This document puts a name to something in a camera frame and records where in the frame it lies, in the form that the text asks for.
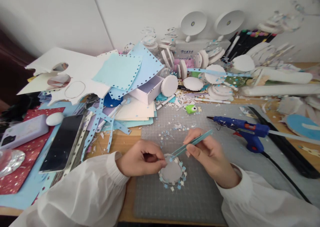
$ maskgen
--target red patterned paper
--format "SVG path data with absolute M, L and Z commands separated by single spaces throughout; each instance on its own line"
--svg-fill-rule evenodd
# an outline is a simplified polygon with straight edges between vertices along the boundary
M 42 114 L 51 115 L 56 112 L 63 112 L 63 110 L 64 108 L 28 110 L 23 122 Z M 0 195 L 16 194 L 20 190 L 53 129 L 54 126 L 49 126 L 48 133 L 15 148 L 23 151 L 26 156 L 18 169 L 0 178 Z

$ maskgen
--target white sleeve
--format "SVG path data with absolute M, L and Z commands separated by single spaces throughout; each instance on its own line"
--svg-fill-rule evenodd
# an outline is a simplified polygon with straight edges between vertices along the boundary
M 120 157 L 114 152 L 84 161 L 11 226 L 114 226 L 129 179 L 115 163 Z
M 233 165 L 242 178 L 231 189 L 219 185 L 222 213 L 229 227 L 320 226 L 320 210 L 286 191 L 276 190 L 260 175 Z

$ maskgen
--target computer mouse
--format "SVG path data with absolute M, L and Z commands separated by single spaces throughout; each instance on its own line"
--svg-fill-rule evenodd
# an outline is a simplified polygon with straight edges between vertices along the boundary
M 49 126 L 55 126 L 62 122 L 64 116 L 62 112 L 57 112 L 49 115 L 46 119 L 46 124 Z

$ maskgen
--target wooden desk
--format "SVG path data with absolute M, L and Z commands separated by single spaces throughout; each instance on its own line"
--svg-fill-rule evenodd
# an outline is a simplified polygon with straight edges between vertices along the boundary
M 308 67 L 313 66 L 314 63 L 307 63 L 308 65 L 296 65 L 297 67 L 301 68 L 302 66 Z M 264 100 L 245 100 L 245 99 L 235 99 L 232 104 L 255 104 L 261 106 L 266 101 Z M 267 111 L 267 116 L 272 121 L 274 126 L 280 131 L 284 133 L 294 134 L 290 131 L 283 123 L 279 122 L 282 119 L 282 115 L 280 115 L 277 111 Z M 130 135 L 125 135 L 121 131 L 116 130 L 113 133 L 112 144 L 110 148 L 110 152 L 119 151 L 122 154 L 125 154 L 130 147 L 137 142 L 141 138 L 141 129 L 139 130 L 138 127 L 130 128 L 132 130 Z M 103 151 L 107 147 L 107 143 L 109 140 L 109 136 L 106 135 L 104 139 L 101 136 L 96 140 L 93 146 L 96 146 L 96 151 L 91 152 L 87 155 L 87 158 L 92 158 L 95 156 L 99 156 L 102 154 L 106 154 Z M 304 150 L 298 148 L 298 146 L 303 145 L 310 149 L 316 149 L 320 151 L 320 146 L 315 144 L 306 143 L 299 140 L 288 139 L 289 142 L 308 160 L 319 172 L 320 172 L 320 161 L 319 158 L 307 153 Z M 131 178 L 126 187 L 126 196 L 123 203 L 123 208 L 121 210 L 119 221 L 125 222 L 141 222 L 141 223 L 166 223 L 166 224 L 195 224 L 195 225 L 208 225 L 208 224 L 201 224 L 201 223 L 193 223 L 193 222 L 181 222 L 181 221 L 170 221 L 170 220 L 156 220 L 156 219 L 139 219 L 135 218 L 133 215 L 133 208 L 134 208 L 134 199 L 135 199 L 135 188 L 136 188 L 136 178 Z M 14 215 L 18 216 L 22 213 L 22 210 L 17 210 L 13 208 L 7 207 L 0 207 L 0 215 Z

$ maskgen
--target glue gun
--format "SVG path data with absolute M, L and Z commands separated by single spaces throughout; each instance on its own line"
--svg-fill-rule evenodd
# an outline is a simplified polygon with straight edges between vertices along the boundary
M 262 153 L 263 145 L 259 137 L 266 137 L 269 133 L 269 126 L 262 124 L 250 124 L 245 120 L 232 119 L 228 117 L 215 116 L 207 117 L 221 126 L 235 130 L 234 135 L 245 138 L 248 142 L 247 149 L 253 153 Z

